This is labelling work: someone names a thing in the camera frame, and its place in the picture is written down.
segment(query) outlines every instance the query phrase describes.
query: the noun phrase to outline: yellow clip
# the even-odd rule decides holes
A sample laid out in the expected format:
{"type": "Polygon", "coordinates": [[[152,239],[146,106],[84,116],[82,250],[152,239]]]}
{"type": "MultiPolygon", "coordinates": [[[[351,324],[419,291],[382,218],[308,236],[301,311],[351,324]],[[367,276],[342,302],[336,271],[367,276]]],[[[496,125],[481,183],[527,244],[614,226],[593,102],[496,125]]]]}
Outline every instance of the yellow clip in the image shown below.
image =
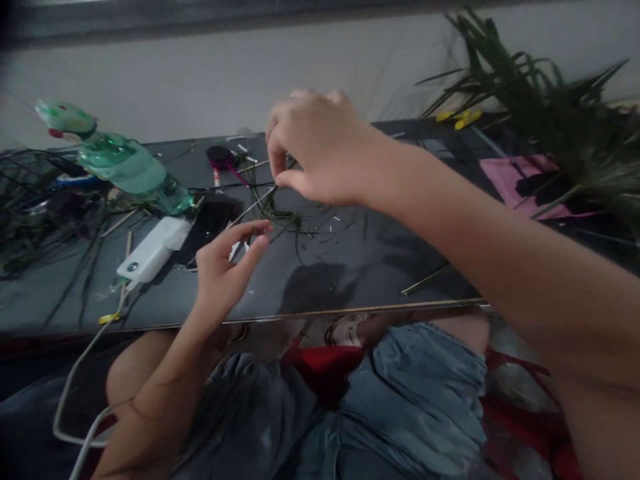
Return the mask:
{"type": "Polygon", "coordinates": [[[458,120],[455,123],[455,129],[456,130],[461,130],[464,127],[466,127],[467,125],[469,125],[470,123],[473,123],[476,120],[478,120],[478,118],[480,118],[480,116],[482,115],[482,112],[480,112],[480,110],[478,110],[478,111],[475,111],[475,112],[469,114],[469,111],[467,110],[465,112],[465,114],[466,115],[464,115],[460,120],[458,120]]]}
{"type": "Polygon", "coordinates": [[[440,112],[438,113],[438,116],[435,118],[435,120],[438,122],[448,120],[452,115],[453,115],[453,112],[440,112]]]}
{"type": "Polygon", "coordinates": [[[119,313],[112,313],[111,315],[103,315],[102,317],[99,318],[98,325],[104,325],[105,323],[108,323],[110,321],[116,321],[116,320],[120,320],[119,313]]]}

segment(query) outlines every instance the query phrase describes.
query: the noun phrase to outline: green bottle cap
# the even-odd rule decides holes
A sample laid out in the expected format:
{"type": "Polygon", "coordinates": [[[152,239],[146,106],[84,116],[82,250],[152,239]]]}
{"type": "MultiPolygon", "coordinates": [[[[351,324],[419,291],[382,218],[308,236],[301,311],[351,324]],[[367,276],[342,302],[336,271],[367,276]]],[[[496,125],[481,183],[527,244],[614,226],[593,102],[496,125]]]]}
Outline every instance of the green bottle cap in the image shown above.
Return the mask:
{"type": "Polygon", "coordinates": [[[39,100],[35,110],[54,138],[79,142],[92,136],[97,127],[94,117],[72,103],[39,100]]]}

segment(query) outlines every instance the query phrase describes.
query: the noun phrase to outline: denim shorts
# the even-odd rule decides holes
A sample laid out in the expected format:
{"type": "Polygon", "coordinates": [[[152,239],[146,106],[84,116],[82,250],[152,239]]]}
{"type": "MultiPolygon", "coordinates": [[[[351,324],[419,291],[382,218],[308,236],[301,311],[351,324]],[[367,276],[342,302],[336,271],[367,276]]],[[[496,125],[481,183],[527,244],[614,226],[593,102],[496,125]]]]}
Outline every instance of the denim shorts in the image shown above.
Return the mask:
{"type": "Polygon", "coordinates": [[[216,367],[173,477],[458,477],[479,455],[486,366],[427,323],[391,328],[322,408],[294,367],[251,354],[216,367]]]}

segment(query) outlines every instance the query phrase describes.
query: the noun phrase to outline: left hand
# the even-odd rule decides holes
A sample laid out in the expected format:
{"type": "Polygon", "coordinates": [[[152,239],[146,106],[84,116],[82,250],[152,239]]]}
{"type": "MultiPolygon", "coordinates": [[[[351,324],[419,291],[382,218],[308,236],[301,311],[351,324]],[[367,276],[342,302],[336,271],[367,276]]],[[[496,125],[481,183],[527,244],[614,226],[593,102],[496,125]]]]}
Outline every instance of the left hand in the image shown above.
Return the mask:
{"type": "Polygon", "coordinates": [[[236,225],[218,235],[210,244],[198,250],[198,295],[190,318],[195,318],[200,330],[212,333],[240,301],[256,265],[269,246],[267,233],[273,231],[269,220],[256,220],[236,225]],[[236,242],[242,243],[256,235],[249,251],[238,263],[229,260],[236,242]]]}

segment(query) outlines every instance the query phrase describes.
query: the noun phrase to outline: hand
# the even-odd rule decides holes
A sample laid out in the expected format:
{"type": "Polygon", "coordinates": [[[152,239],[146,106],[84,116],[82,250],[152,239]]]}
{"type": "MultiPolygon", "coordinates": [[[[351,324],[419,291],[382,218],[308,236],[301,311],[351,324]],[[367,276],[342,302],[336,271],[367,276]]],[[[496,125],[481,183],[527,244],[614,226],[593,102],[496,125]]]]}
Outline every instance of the hand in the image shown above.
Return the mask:
{"type": "Polygon", "coordinates": [[[278,186],[333,205],[366,203],[367,194],[383,186],[394,160],[385,152],[397,144],[358,117],[340,91],[294,91],[271,110],[266,140],[278,186]],[[287,152],[304,171],[285,170],[287,152]]]}
{"type": "Polygon", "coordinates": [[[267,233],[273,231],[269,220],[256,220],[236,225],[218,235],[198,250],[198,295],[187,323],[197,323],[204,334],[212,333],[240,301],[251,274],[269,246],[267,233]],[[240,262],[229,261],[232,246],[259,235],[240,262]]]}

